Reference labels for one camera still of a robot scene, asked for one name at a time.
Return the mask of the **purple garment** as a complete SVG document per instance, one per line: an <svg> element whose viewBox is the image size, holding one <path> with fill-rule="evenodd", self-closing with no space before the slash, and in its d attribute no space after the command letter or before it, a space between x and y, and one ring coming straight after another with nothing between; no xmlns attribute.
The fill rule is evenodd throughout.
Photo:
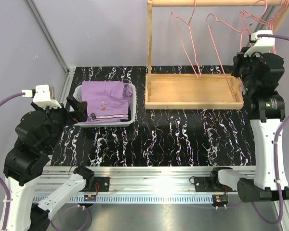
<svg viewBox="0 0 289 231"><path fill-rule="evenodd" d="M120 81L84 81L82 101L87 103L87 123L116 123L129 121L133 90Z"/></svg>

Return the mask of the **pink wire hanger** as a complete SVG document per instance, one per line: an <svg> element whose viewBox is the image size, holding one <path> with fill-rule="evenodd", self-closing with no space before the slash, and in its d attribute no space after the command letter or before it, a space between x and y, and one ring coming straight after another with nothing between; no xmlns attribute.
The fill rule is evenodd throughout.
<svg viewBox="0 0 289 231"><path fill-rule="evenodd" d="M171 20L174 25L176 35L178 36L178 39L180 41L180 44L183 48L183 51L187 57L187 60L196 75L196 78L200 78L202 76L200 65L197 61L197 52L195 48L194 38L193 38L193 31L192 31L192 21L193 17L196 11L196 1L192 1L192 12L190 13L190 16L187 19L182 18L179 16L176 12L171 12ZM185 26L186 38L183 37L183 35L180 32L179 26Z"/></svg>

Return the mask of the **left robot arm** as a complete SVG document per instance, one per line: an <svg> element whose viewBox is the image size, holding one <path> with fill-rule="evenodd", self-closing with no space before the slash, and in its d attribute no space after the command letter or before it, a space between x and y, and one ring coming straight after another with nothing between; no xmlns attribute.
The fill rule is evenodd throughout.
<svg viewBox="0 0 289 231"><path fill-rule="evenodd" d="M79 103L74 97L67 101L72 112L63 104L42 108L32 103L34 111L26 113L15 128L18 138L4 162L5 179L0 180L6 193L0 231L45 231L70 197L93 189L94 172L79 166L46 199L33 202L36 185L63 129L87 120L86 103Z"/></svg>

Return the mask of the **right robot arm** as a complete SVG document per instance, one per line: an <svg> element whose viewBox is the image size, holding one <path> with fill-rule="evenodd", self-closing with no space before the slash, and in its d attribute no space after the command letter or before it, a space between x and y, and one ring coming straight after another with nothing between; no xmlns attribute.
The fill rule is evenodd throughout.
<svg viewBox="0 0 289 231"><path fill-rule="evenodd" d="M244 47L233 58L231 75L242 81L244 106L252 128L256 169L253 178L230 167L215 167L209 185L219 191L231 188L242 202L289 200L289 185L285 176L282 154L282 132L285 124L285 102L277 92L283 76L282 57L264 51L248 51Z"/></svg>

